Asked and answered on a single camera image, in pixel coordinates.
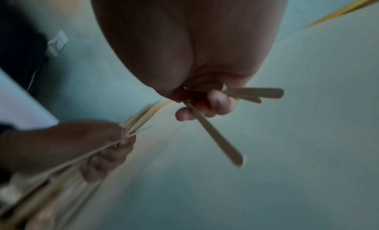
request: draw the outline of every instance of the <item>hand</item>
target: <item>hand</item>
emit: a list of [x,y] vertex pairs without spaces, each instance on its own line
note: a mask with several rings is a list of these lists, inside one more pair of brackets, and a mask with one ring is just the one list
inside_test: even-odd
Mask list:
[[[10,173],[34,174],[127,137],[124,129],[104,121],[75,121],[34,131],[6,131],[0,135],[0,166]],[[82,170],[87,181],[104,178],[133,150],[135,136],[118,148],[99,153]]]
[[[92,0],[109,44],[144,84],[174,101],[191,100],[211,117],[237,100],[184,87],[220,82],[240,88],[276,38],[288,0]],[[178,120],[193,120],[187,108]]]

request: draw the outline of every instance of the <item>yellow strip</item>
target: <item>yellow strip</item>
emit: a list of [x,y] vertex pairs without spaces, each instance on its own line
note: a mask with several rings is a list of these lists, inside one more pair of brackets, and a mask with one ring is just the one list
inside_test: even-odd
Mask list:
[[154,110],[152,114],[155,115],[159,110],[161,110],[163,107],[165,107],[165,106],[167,106],[167,105],[169,105],[171,103],[172,103],[171,100],[167,101],[166,103],[164,103],[163,105],[161,105],[160,107],[158,107],[156,110]]
[[363,8],[363,7],[366,7],[372,3],[375,3],[376,1],[378,0],[357,0],[347,6],[345,6],[344,8],[342,9],[339,9],[337,10],[336,12],[330,14],[330,15],[327,15],[325,16],[324,18],[314,22],[313,24],[309,25],[308,27],[310,26],[314,26],[316,24],[319,24],[321,22],[324,22],[324,21],[328,21],[328,20],[331,20],[331,19],[334,19],[334,18],[337,18],[341,15],[344,15],[344,14],[347,14],[349,12],[352,12],[352,11],[355,11],[355,10],[358,10],[360,8]]

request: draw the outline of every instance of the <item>black bag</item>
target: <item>black bag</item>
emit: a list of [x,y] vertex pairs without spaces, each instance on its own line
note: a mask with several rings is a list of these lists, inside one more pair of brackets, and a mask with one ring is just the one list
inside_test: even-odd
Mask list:
[[0,68],[25,90],[47,59],[47,40],[4,0],[0,0]]

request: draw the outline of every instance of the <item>dark sleeve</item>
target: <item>dark sleeve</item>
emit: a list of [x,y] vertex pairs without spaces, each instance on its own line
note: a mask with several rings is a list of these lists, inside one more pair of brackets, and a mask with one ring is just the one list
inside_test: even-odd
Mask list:
[[[0,135],[6,130],[14,130],[11,125],[0,124]],[[11,179],[11,174],[0,166],[0,184],[7,183]]]

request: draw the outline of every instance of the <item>floor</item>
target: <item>floor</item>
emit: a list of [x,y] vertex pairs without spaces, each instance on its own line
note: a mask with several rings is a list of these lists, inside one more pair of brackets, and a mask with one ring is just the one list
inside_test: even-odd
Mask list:
[[[278,40],[355,0],[290,0]],[[14,0],[49,38],[69,42],[42,76],[38,101],[59,120],[121,122],[160,97],[122,65],[103,37],[89,0]]]

